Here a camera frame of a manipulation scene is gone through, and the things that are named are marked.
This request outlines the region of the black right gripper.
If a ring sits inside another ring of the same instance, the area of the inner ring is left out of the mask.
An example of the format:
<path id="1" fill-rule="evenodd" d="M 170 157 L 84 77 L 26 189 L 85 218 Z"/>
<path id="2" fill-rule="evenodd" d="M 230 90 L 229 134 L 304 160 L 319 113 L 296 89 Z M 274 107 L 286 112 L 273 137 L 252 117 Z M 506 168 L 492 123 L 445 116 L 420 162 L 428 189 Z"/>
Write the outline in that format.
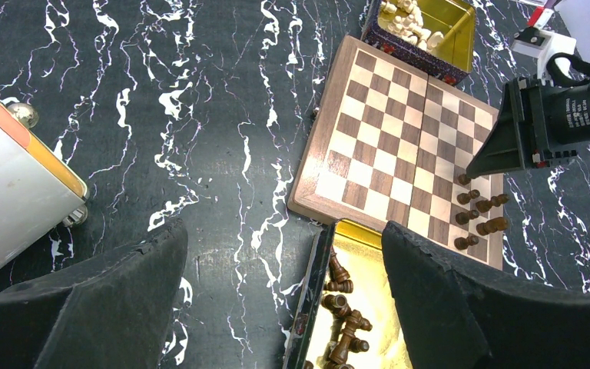
<path id="1" fill-rule="evenodd" d="M 516 78 L 504 85 L 492 130 L 466 169 L 467 178 L 562 165 L 590 141 L 590 78 L 573 87 Z"/>

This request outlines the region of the dark pawn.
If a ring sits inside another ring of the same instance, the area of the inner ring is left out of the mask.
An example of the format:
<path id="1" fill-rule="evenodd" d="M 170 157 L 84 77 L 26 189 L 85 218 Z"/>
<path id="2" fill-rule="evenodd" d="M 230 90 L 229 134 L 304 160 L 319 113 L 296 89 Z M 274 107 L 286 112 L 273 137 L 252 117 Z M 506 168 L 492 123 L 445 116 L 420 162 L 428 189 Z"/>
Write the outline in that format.
<path id="1" fill-rule="evenodd" d="M 458 250 L 465 250 L 479 243 L 479 237 L 473 234 L 467 237 L 458 237 L 454 240 L 454 246 Z"/>

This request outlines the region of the dark tall piece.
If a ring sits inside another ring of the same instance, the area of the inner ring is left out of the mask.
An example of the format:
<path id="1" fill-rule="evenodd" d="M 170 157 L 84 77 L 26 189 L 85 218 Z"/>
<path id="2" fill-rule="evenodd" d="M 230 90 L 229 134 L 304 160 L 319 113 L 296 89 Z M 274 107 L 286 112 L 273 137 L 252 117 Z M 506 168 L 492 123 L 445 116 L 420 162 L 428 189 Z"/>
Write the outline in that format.
<path id="1" fill-rule="evenodd" d="M 456 223 L 459 225 L 468 224 L 471 220 L 479 217 L 477 210 L 462 211 L 455 215 Z"/>

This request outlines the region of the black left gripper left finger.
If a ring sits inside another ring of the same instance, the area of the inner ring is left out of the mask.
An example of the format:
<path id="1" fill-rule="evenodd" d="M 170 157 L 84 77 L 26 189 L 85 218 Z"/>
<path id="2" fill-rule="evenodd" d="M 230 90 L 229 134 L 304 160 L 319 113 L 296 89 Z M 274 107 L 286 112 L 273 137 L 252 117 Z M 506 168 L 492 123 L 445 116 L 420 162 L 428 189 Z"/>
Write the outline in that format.
<path id="1" fill-rule="evenodd" d="M 180 219 L 0 291 L 0 368 L 156 368 L 187 259 Z"/>

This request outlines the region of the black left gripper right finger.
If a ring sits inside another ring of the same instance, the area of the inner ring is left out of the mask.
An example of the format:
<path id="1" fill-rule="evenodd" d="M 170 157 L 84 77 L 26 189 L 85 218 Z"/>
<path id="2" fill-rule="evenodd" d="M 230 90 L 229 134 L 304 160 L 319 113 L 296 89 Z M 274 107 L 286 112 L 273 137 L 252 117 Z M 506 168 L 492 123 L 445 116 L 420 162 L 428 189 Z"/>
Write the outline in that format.
<path id="1" fill-rule="evenodd" d="M 590 368 L 590 294 L 517 278 L 394 221 L 381 245 L 415 368 Z"/>

